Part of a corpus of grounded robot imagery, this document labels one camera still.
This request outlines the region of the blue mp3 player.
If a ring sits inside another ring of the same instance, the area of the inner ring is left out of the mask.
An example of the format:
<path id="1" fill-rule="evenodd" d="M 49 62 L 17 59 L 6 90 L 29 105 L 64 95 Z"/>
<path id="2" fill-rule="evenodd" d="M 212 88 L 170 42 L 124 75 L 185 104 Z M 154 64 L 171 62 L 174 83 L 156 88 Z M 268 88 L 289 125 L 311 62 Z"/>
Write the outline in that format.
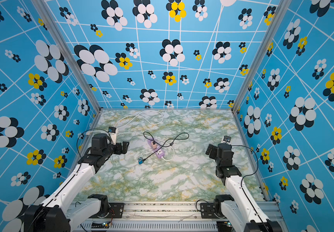
<path id="1" fill-rule="evenodd" d="M 143 164 L 144 163 L 144 159 L 142 157 L 138 158 L 138 163 L 139 164 Z"/>

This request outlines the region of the purple power strip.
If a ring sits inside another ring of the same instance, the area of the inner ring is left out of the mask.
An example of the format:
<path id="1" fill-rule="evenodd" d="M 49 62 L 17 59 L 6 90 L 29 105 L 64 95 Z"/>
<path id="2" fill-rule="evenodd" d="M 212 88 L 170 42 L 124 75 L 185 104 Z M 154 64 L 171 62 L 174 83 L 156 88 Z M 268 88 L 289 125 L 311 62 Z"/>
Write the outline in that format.
<path id="1" fill-rule="evenodd" d="M 153 154 L 156 155 L 159 159 L 163 158 L 165 156 L 165 153 L 162 150 L 162 147 L 156 142 L 157 143 L 157 148 L 153 149 L 152 146 L 151 146 L 151 142 L 152 142 L 152 140 L 148 140 L 148 144 L 149 144 L 150 148 L 152 149 Z"/>

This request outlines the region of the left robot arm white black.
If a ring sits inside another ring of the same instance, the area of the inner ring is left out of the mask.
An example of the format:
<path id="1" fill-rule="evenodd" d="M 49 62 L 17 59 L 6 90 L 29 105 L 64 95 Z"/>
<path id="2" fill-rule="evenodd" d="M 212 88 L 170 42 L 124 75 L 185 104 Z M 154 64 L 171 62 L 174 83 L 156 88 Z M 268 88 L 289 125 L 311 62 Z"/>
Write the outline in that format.
<path id="1" fill-rule="evenodd" d="M 98 133 L 92 137 L 91 147 L 79 160 L 69 178 L 37 206 L 24 214 L 25 232 L 72 232 L 92 216 L 114 218 L 116 211 L 102 194 L 92 194 L 87 200 L 70 210 L 72 202 L 85 184 L 100 170 L 112 155 L 126 154 L 129 142 L 112 141 L 116 134 Z"/>

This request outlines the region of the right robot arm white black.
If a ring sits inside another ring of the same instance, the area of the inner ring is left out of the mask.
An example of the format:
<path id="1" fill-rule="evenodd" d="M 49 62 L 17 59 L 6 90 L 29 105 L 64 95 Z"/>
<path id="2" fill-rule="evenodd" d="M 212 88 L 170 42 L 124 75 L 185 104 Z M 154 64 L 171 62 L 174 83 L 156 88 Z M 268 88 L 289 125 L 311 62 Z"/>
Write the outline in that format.
<path id="1" fill-rule="evenodd" d="M 233 164 L 232 145 L 208 145 L 206 155 L 216 163 L 216 176 L 229 194 L 217 195 L 213 200 L 214 213 L 227 218 L 236 232 L 281 232 L 282 228 L 258 206 L 244 183 L 244 176 Z"/>

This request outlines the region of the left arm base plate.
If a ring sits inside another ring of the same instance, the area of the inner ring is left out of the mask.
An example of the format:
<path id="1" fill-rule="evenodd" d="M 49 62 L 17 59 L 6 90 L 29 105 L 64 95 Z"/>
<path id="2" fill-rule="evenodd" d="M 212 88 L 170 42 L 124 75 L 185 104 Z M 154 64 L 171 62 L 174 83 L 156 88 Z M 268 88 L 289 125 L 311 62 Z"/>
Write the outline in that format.
<path id="1" fill-rule="evenodd" d="M 106 218 L 121 219 L 124 212 L 124 203 L 109 203 L 109 213 Z"/>

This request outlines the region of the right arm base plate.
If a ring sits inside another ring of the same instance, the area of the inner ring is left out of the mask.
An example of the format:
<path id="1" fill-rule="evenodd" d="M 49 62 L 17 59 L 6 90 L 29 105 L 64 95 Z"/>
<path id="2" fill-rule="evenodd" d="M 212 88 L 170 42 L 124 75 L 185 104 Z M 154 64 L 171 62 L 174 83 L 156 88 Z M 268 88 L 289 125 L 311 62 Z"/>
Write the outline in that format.
<path id="1" fill-rule="evenodd" d="M 196 204 L 197 210 L 203 219 L 239 219 L 241 213 L 233 201 L 224 201 L 216 208 L 214 203 L 199 202 Z"/>

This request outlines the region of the pink usb charger cube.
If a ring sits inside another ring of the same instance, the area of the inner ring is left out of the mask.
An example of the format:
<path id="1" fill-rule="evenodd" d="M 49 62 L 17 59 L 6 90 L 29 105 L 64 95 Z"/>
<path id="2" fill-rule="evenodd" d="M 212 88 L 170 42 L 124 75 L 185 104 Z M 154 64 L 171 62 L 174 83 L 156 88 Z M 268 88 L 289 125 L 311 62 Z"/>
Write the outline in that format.
<path id="1" fill-rule="evenodd" d="M 151 142 L 151 146 L 152 146 L 153 149 L 156 149 L 156 148 L 157 148 L 157 143 L 156 143 L 156 141 L 152 140 L 152 142 Z"/>

